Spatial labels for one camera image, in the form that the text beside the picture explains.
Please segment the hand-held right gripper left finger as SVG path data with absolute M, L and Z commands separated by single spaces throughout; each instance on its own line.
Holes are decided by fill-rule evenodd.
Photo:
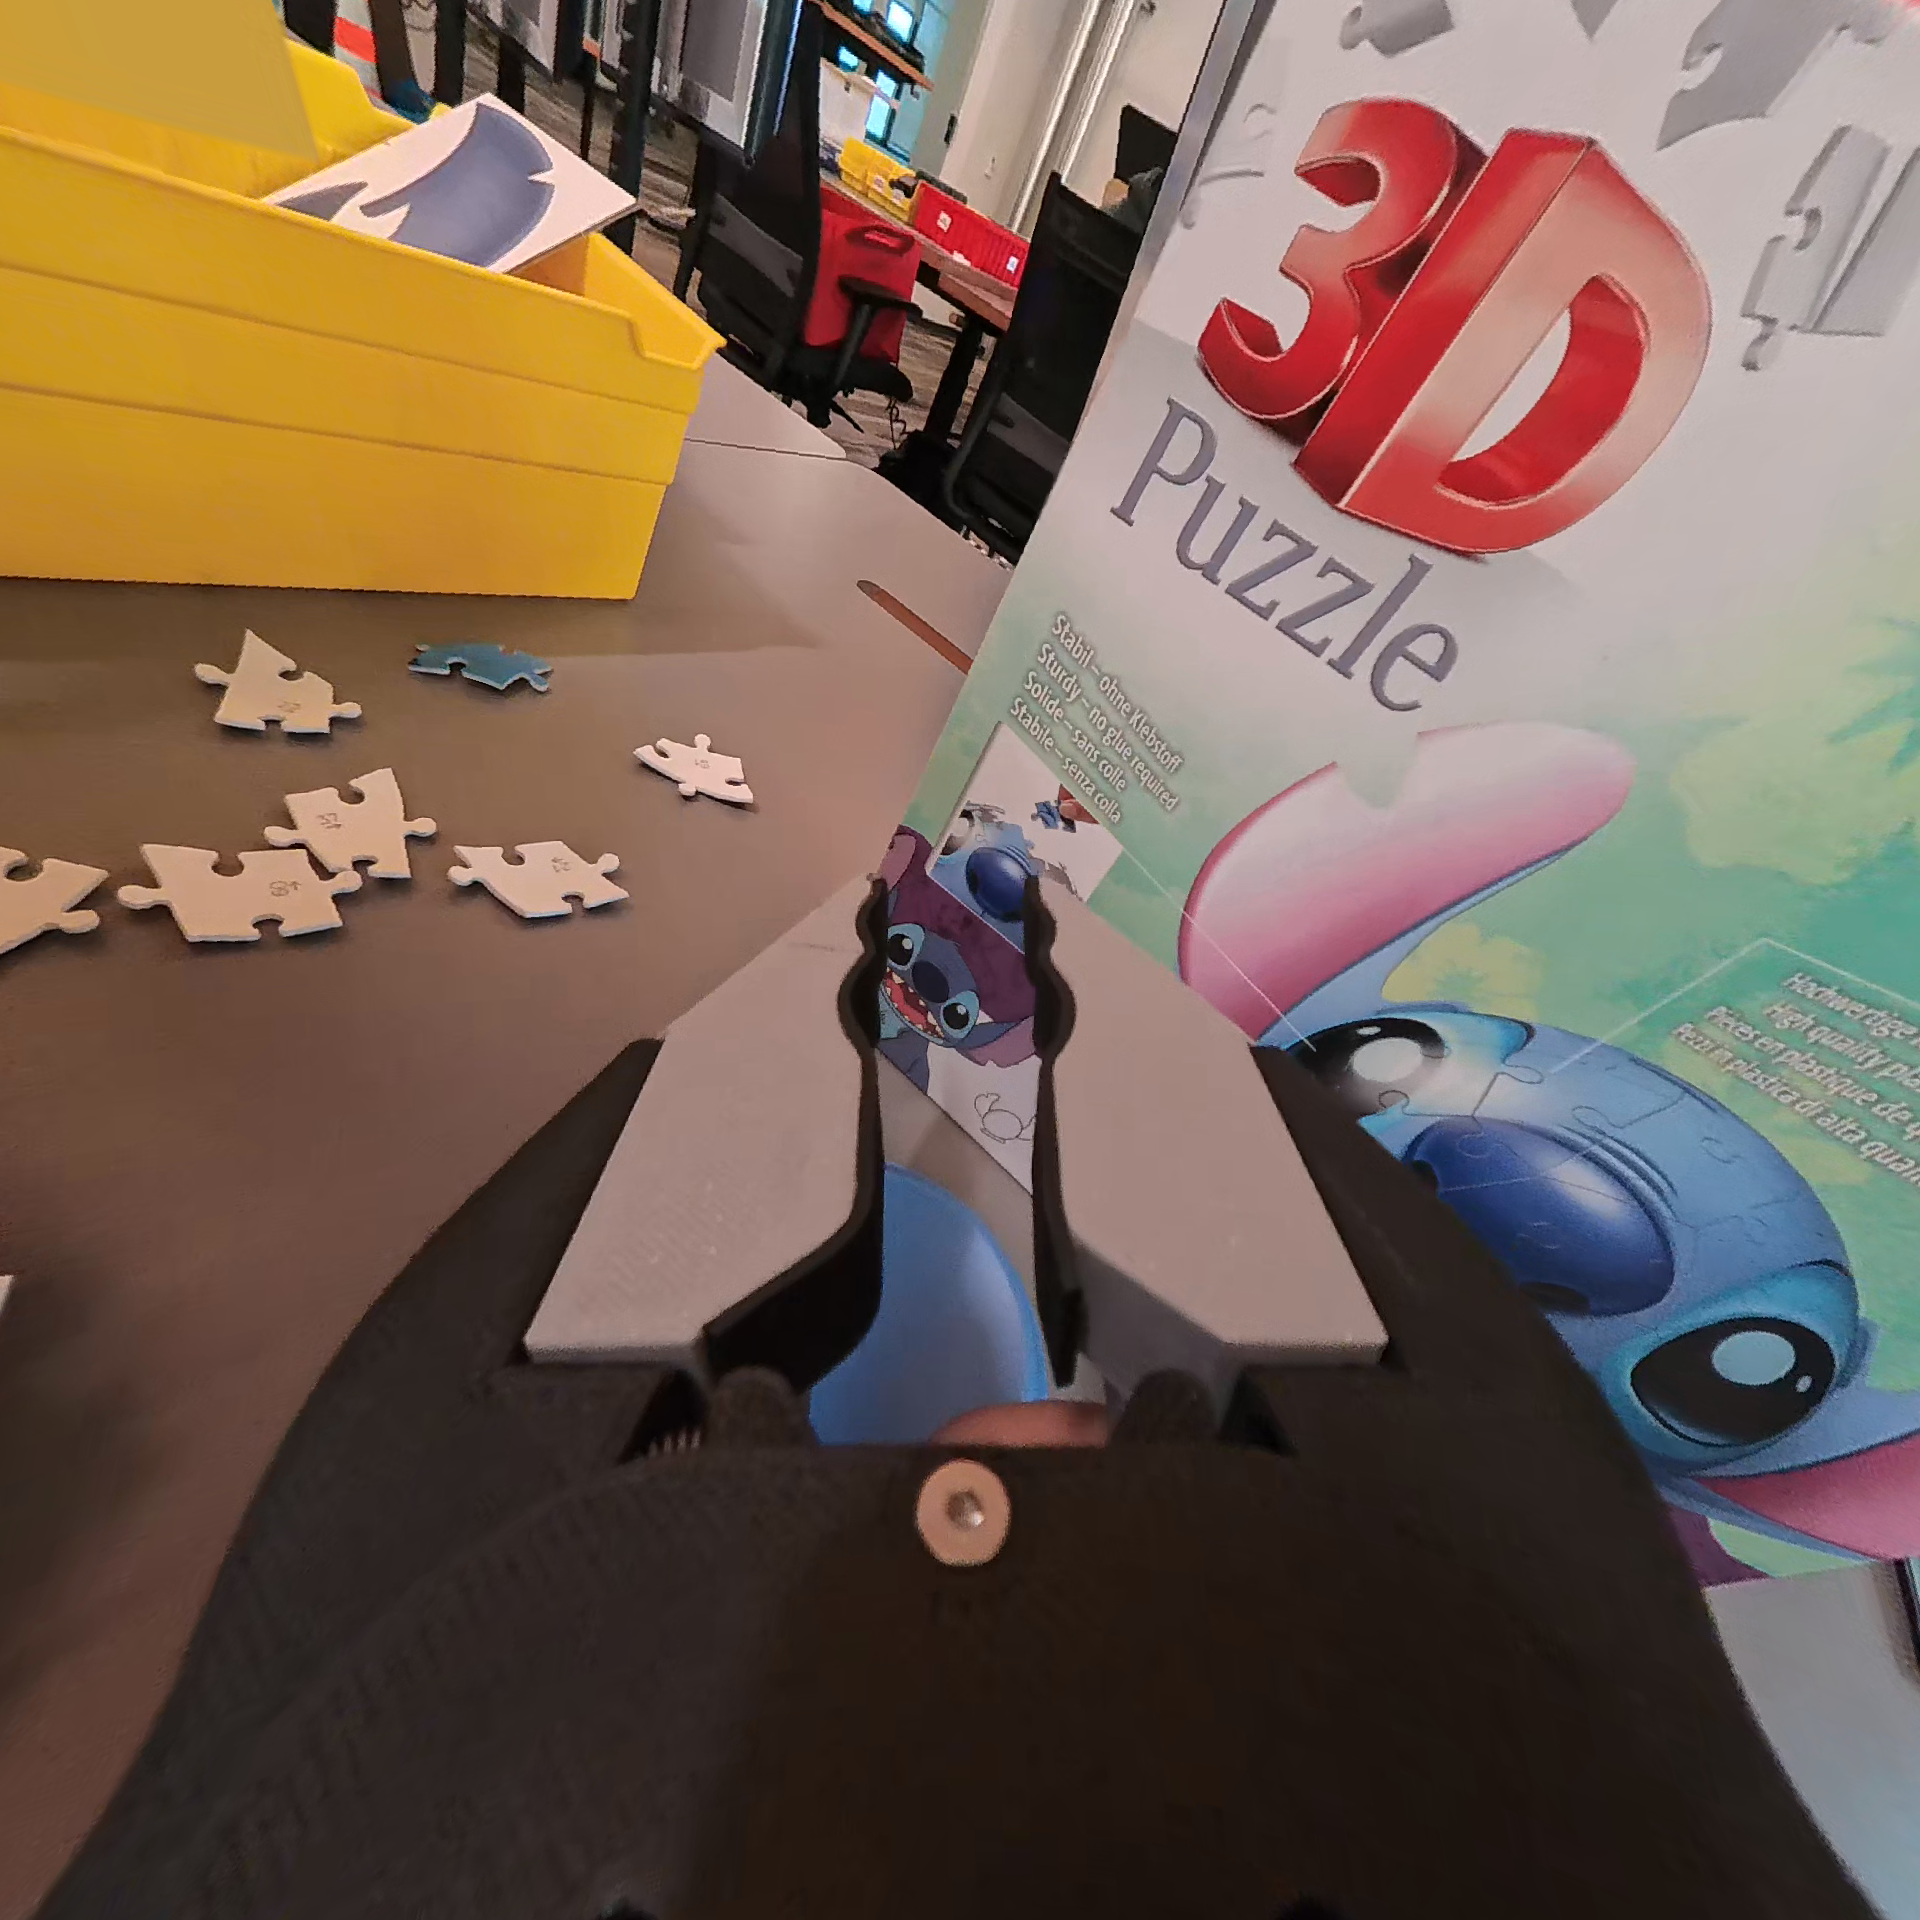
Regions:
M 662 1035 L 521 1334 L 530 1363 L 824 1380 L 881 1301 L 876 990 L 852 879 Z

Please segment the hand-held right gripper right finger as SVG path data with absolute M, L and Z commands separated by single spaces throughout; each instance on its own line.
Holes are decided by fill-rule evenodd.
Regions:
M 1055 1380 L 1378 1363 L 1380 1316 L 1237 1026 L 1051 879 L 1030 883 L 1022 951 Z

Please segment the colourful cartoon puzzle box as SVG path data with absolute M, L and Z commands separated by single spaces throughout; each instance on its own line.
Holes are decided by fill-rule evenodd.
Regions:
M 1024 1190 L 1022 887 L 1496 1254 L 1705 1584 L 1917 1562 L 1917 2 L 1230 2 L 887 852 Z

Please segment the scatter of puzzle pieces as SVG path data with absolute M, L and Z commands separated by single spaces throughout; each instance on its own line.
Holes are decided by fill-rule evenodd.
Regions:
M 272 730 L 288 738 L 326 738 L 336 722 L 357 722 L 364 709 L 303 672 L 263 636 L 245 633 L 240 658 L 221 670 L 199 664 L 195 680 L 214 686 L 221 703 L 214 726 L 228 730 Z M 128 910 L 167 910 L 188 944 L 256 944 L 260 927 L 285 941 L 334 933 L 342 927 L 339 902 L 364 883 L 413 883 L 413 846 L 437 836 L 437 824 L 413 815 L 392 766 L 348 779 L 348 788 L 288 792 L 285 820 L 263 829 L 263 846 L 221 861 L 214 849 L 145 846 L 147 883 L 121 886 Z M 448 883 L 479 886 L 520 920 L 570 919 L 616 904 L 616 857 L 578 857 L 565 843 L 457 846 Z M 3 852 L 3 952 L 40 937 L 90 933 L 102 924 L 90 904 L 108 871 L 70 858 L 31 858 Z

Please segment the yellow plastic bin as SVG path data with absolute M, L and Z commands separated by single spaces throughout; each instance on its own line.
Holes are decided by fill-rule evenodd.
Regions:
M 3 576 L 627 602 L 714 329 L 608 239 L 491 275 L 298 175 L 3 77 Z

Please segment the blue puzzle piece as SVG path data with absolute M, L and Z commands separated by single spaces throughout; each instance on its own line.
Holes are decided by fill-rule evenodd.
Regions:
M 426 680 L 466 680 L 494 692 L 514 692 L 520 686 L 549 692 L 552 664 L 521 650 L 499 646 L 494 640 L 448 640 L 419 646 L 407 658 L 407 672 Z

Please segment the blue round plastic stand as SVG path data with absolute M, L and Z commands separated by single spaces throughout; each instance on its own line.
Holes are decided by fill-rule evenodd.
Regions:
M 1051 1392 L 1038 1313 L 987 1220 L 881 1171 L 881 1303 L 807 1400 L 828 1445 L 1105 1445 L 1108 1408 Z

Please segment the white panel base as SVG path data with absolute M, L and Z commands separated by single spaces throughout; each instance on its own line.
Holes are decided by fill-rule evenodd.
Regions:
M 1917 1918 L 1917 1660 L 1870 1563 L 1707 1591 L 1726 1663 L 1866 1898 Z

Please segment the black office chair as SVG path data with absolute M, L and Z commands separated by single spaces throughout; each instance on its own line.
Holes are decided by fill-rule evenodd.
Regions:
M 1045 184 L 1011 321 L 980 379 L 939 496 L 995 558 L 1018 563 L 1108 354 L 1140 232 Z

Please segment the red office chair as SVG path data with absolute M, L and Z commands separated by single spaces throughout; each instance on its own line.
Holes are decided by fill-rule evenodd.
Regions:
M 814 282 L 776 377 L 776 393 L 798 402 L 814 429 L 825 430 L 846 396 L 915 398 L 897 357 L 903 321 L 917 310 L 917 275 L 917 232 L 838 186 L 824 186 Z

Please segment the brown background desk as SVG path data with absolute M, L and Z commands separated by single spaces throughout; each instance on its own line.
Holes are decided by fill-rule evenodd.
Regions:
M 995 275 L 973 268 L 959 255 L 939 247 L 932 235 L 917 235 L 917 310 L 932 325 L 945 325 L 958 344 L 998 338 L 1011 321 L 1018 287 Z

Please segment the red storage bin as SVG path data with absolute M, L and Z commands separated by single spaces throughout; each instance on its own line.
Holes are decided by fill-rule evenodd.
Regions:
M 995 226 L 987 213 L 973 208 L 939 184 L 917 184 L 911 226 L 959 263 L 991 275 L 1011 289 L 1018 287 L 1030 240 L 1018 232 Z

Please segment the white card with blue ears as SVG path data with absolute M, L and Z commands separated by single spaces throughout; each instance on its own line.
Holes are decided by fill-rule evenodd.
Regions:
M 638 195 L 484 96 L 373 143 L 268 206 L 514 275 L 638 213 Z

